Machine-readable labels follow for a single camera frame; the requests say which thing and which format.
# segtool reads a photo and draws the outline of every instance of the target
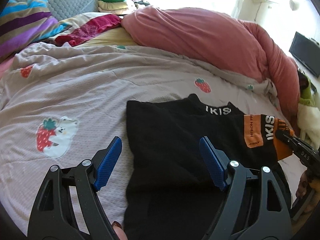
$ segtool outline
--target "silver screw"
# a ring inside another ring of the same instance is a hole
[[[50,171],[56,171],[57,169],[58,169],[58,166],[57,165],[53,165],[53,166],[51,166]]]
[[[83,162],[82,162],[82,165],[83,166],[89,166],[91,164],[91,161],[90,160],[84,160]]]
[[[266,172],[266,173],[269,173],[269,172],[270,172],[270,169],[269,169],[268,167],[266,167],[266,166],[264,166],[264,167],[262,168],[262,170],[263,170],[264,172]]]
[[[231,161],[231,162],[230,162],[230,165],[231,165],[232,167],[238,167],[238,166],[239,166],[239,162],[237,162],[237,161]]]

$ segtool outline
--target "orange label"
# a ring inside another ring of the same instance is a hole
[[[261,115],[244,116],[244,140],[249,148],[263,146]]]
[[[273,144],[275,146],[278,161],[279,161],[279,160],[282,160],[286,157],[291,156],[293,152],[286,144],[284,144],[282,141],[280,141],[276,138],[276,135],[275,135],[276,130],[279,129],[282,131],[287,131],[290,133],[291,136],[293,136],[294,132],[293,132],[293,130],[291,130],[289,128],[289,126],[286,124],[285,121],[282,121],[278,118],[276,118],[274,125],[275,125],[275,127],[273,129],[273,134],[274,134]]]

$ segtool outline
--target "bed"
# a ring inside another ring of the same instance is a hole
[[[106,41],[104,36],[114,33],[120,39]],[[209,85],[209,93],[196,86],[199,78]],[[245,114],[286,120],[269,97],[231,84],[208,63],[138,46],[121,27],[75,47],[39,42],[24,49],[0,79],[1,204],[26,235],[34,199],[49,167],[75,166],[119,136],[122,153],[98,195],[109,220],[121,223],[133,169],[126,102],[166,102],[193,93],[209,106],[232,102]],[[59,149],[48,152],[42,126],[53,122],[68,135]],[[279,163],[293,202],[305,166],[295,155]],[[86,232],[75,190],[71,194],[79,228]]]

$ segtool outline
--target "strawberry print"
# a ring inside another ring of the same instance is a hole
[[[20,69],[21,76],[27,78],[30,75],[33,65]]]
[[[211,88],[210,88],[209,84],[207,82],[205,82],[201,78],[197,78],[196,79],[195,85],[205,93],[210,93],[211,92]]]
[[[49,141],[50,136],[56,135],[56,122],[51,118],[48,120],[44,120],[43,124],[41,124],[37,131],[37,149],[40,152],[44,152],[45,147],[50,147],[52,142]]]

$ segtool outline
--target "fingernail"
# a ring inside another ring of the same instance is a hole
[[[121,224],[120,224],[119,222],[117,222],[117,221],[113,221],[113,223],[112,223],[112,225],[111,225],[111,226],[112,226],[112,227],[116,226],[116,227],[119,227],[119,228],[121,228],[121,229],[122,229]]]

